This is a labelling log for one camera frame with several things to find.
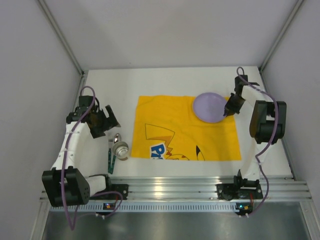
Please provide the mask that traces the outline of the purple plastic plate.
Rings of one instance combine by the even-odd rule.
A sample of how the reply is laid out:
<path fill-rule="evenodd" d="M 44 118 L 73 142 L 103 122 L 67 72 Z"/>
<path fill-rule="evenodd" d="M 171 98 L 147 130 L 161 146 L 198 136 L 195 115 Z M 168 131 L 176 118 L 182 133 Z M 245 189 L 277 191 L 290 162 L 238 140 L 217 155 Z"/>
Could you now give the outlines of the purple plastic plate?
<path fill-rule="evenodd" d="M 225 118 L 227 100 L 214 92 L 205 92 L 198 95 L 193 103 L 192 110 L 195 116 L 205 123 L 219 123 Z"/>

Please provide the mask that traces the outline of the fork with green handle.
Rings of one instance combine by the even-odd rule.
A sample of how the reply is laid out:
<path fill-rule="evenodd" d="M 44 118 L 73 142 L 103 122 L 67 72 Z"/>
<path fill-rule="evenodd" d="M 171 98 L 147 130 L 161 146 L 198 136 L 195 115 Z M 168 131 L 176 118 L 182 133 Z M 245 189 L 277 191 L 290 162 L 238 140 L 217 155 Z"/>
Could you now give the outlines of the fork with green handle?
<path fill-rule="evenodd" d="M 108 133 L 108 173 L 111 174 L 112 170 L 112 146 L 114 138 L 111 132 Z"/>

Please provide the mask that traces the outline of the spoon with green handle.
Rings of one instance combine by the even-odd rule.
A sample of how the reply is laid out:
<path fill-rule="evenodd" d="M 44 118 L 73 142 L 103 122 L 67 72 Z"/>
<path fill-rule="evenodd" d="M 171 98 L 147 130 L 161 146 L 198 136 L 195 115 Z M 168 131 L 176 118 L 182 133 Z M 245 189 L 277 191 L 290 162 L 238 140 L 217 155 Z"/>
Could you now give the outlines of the spoon with green handle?
<path fill-rule="evenodd" d="M 109 150 L 108 150 L 108 172 L 110 174 L 114 173 L 115 163 L 116 163 L 116 147 L 118 142 L 122 140 L 122 136 L 120 133 L 116 133 L 114 136 L 112 136 L 111 133 L 108 134 L 108 141 L 109 141 Z"/>

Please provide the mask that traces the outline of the small metal cup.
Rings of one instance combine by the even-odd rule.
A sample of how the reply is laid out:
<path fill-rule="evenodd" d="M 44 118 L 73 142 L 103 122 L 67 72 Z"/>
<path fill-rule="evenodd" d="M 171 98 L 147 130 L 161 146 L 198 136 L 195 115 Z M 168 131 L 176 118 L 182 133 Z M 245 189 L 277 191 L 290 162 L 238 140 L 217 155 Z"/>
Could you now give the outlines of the small metal cup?
<path fill-rule="evenodd" d="M 112 146 L 112 153 L 121 161 L 125 161 L 129 157 L 129 146 L 125 141 L 118 141 Z"/>

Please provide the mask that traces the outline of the yellow pikachu cloth placemat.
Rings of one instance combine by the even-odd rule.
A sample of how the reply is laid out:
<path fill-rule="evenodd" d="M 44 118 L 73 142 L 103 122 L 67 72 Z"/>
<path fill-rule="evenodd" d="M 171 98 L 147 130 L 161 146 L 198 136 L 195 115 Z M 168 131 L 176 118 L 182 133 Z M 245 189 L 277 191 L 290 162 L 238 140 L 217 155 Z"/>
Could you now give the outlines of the yellow pikachu cloth placemat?
<path fill-rule="evenodd" d="M 207 123 L 193 112 L 193 96 L 140 96 L 131 156 L 180 161 L 240 161 L 234 117 Z"/>

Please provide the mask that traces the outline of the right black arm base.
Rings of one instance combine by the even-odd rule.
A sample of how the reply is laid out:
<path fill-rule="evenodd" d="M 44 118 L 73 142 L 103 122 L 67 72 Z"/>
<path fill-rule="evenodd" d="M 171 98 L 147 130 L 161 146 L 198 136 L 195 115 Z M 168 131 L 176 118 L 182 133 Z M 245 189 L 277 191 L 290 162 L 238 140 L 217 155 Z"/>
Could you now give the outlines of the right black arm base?
<path fill-rule="evenodd" d="M 220 183 L 216 185 L 219 200 L 262 200 L 263 193 L 260 181 L 248 180 L 240 175 L 233 177 L 233 183 Z"/>

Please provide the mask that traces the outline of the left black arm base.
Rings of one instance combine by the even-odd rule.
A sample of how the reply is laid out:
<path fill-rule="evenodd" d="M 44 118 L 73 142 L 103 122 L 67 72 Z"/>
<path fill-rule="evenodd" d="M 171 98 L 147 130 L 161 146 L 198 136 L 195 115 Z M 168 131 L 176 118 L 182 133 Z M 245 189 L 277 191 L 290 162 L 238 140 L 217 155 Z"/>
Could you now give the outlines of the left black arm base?
<path fill-rule="evenodd" d="M 108 186 L 106 189 L 101 191 L 101 193 L 104 192 L 118 192 L 122 195 L 123 200 L 128 199 L 129 194 L 129 185 L 128 184 L 112 184 L 111 186 Z M 104 194 L 101 196 L 98 196 L 98 199 L 101 200 L 120 200 L 120 196 L 115 193 L 110 194 Z"/>

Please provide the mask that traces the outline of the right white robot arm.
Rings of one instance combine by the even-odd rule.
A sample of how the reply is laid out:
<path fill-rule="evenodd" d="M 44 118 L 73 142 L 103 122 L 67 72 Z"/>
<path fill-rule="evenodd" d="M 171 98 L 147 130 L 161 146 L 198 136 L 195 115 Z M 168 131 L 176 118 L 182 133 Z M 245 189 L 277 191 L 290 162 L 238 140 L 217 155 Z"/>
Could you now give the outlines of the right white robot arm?
<path fill-rule="evenodd" d="M 261 167 L 266 154 L 284 136 L 287 104 L 276 101 L 258 83 L 249 82 L 246 74 L 238 74 L 234 83 L 234 92 L 224 106 L 223 115 L 229 117 L 240 114 L 245 103 L 252 107 L 248 127 L 252 145 L 239 172 L 242 178 L 256 181 L 262 174 Z"/>

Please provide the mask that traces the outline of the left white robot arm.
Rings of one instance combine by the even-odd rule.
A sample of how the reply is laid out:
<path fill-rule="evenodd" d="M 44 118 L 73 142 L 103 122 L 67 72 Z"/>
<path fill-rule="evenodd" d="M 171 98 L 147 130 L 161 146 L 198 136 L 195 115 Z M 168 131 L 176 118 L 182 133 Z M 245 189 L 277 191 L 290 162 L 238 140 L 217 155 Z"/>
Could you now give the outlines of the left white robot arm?
<path fill-rule="evenodd" d="M 78 98 L 78 106 L 66 117 L 58 157 L 41 177 L 52 207 L 86 205 L 98 193 L 113 189 L 106 132 L 120 126 L 110 105 L 101 109 L 94 96 Z"/>

